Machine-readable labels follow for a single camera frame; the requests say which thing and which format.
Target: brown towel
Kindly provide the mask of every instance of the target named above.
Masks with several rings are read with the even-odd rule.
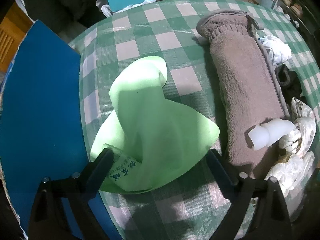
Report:
[[[257,22],[238,10],[218,10],[202,18],[197,31],[210,41],[225,100],[230,163],[264,178],[278,159],[277,144],[258,151],[250,148],[247,133],[256,125],[288,116],[288,109],[268,55],[253,33]]]

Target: metal bolt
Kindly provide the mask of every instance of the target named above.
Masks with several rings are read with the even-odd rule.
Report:
[[[239,176],[243,179],[246,179],[248,177],[248,174],[246,174],[245,172],[240,172]]]
[[[43,182],[43,183],[46,183],[46,182],[48,182],[49,180],[50,180],[49,177],[44,177],[44,178],[42,179],[42,182]]]
[[[79,176],[80,176],[80,172],[74,172],[74,173],[72,173],[72,175],[71,175],[71,177],[72,177],[73,179],[79,178]]]
[[[276,183],[278,181],[278,179],[274,176],[271,176],[269,179],[274,183]]]

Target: wooden furniture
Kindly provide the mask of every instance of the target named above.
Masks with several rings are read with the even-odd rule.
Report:
[[[0,70],[6,72],[32,21],[14,2],[0,23]]]

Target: checkered tablecloth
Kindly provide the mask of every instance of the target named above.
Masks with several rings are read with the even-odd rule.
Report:
[[[88,153],[99,127],[113,110],[109,98],[111,84],[130,63],[150,55],[158,55],[167,63],[165,97],[215,120],[221,130],[216,147],[225,147],[227,128],[219,79],[208,43],[196,32],[199,19],[219,8],[251,12],[265,26],[263,31],[257,31],[257,36],[272,34],[289,44],[292,59],[286,64],[298,73],[319,127],[319,68],[300,34],[283,15],[242,1],[165,0],[115,14],[70,43],[81,54],[80,110]],[[313,143],[316,160],[319,145],[317,131]],[[124,239],[208,239],[230,206],[204,161],[148,193],[100,194]],[[248,228],[254,206],[253,201],[239,236]]]

